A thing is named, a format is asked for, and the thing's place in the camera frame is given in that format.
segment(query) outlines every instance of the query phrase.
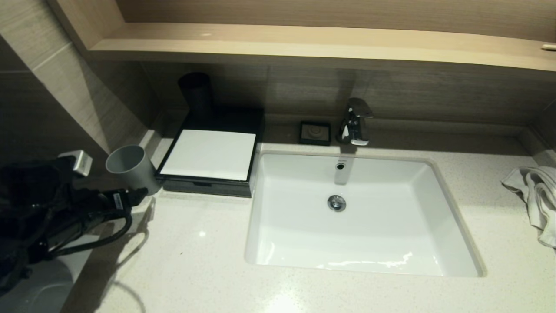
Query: faucet spout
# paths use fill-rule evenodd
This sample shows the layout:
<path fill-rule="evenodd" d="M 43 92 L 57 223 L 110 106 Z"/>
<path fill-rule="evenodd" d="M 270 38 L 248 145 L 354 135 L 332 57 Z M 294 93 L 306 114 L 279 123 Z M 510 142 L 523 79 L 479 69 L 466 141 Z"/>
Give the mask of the faucet spout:
<path fill-rule="evenodd" d="M 344 119 L 340 123 L 340 129 L 336 134 L 336 140 L 340 144 L 367 145 L 369 134 L 365 119 L 374 117 L 371 108 L 365 100 L 350 98 L 344 111 Z"/>

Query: metal cup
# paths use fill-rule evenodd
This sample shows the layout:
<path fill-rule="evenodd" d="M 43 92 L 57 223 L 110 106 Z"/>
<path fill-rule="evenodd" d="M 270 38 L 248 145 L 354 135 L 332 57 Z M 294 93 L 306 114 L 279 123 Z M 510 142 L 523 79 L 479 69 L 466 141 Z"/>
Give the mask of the metal cup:
<path fill-rule="evenodd" d="M 118 175 L 130 188 L 147 188 L 148 195 L 160 190 L 155 179 L 155 167 L 145 150 L 138 145 L 123 146 L 112 152 L 106 159 L 106 169 Z"/>

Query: countertop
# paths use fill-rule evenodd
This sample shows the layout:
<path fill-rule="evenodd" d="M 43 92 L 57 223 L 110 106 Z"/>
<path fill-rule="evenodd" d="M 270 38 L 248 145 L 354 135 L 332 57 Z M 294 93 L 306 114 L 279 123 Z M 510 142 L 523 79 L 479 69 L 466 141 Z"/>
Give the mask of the countertop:
<path fill-rule="evenodd" d="M 262 153 L 338 155 L 292 144 L 274 128 Z M 171 140 L 163 139 L 159 163 Z M 160 191 L 135 226 L 86 264 L 64 312 L 549 312 L 555 253 L 537 241 L 525 204 L 500 184 L 537 166 L 513 138 L 374 131 L 358 157 L 436 164 L 456 202 L 483 277 L 439 277 L 251 265 L 244 251 L 251 199 Z"/>

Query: black soap dish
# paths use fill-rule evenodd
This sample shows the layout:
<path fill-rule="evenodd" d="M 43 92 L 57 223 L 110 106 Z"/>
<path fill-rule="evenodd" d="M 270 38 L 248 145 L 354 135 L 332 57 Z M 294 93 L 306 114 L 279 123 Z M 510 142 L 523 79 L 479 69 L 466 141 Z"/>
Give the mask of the black soap dish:
<path fill-rule="evenodd" d="M 299 143 L 306 145 L 330 145 L 330 124 L 302 121 Z"/>

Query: towel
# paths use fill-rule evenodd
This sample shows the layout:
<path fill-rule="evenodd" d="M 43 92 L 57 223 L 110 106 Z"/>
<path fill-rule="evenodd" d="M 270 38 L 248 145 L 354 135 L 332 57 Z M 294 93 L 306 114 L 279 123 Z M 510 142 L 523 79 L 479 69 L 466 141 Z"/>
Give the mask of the towel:
<path fill-rule="evenodd" d="M 556 169 L 516 168 L 502 185 L 527 204 L 530 224 L 542 230 L 539 242 L 556 248 Z"/>

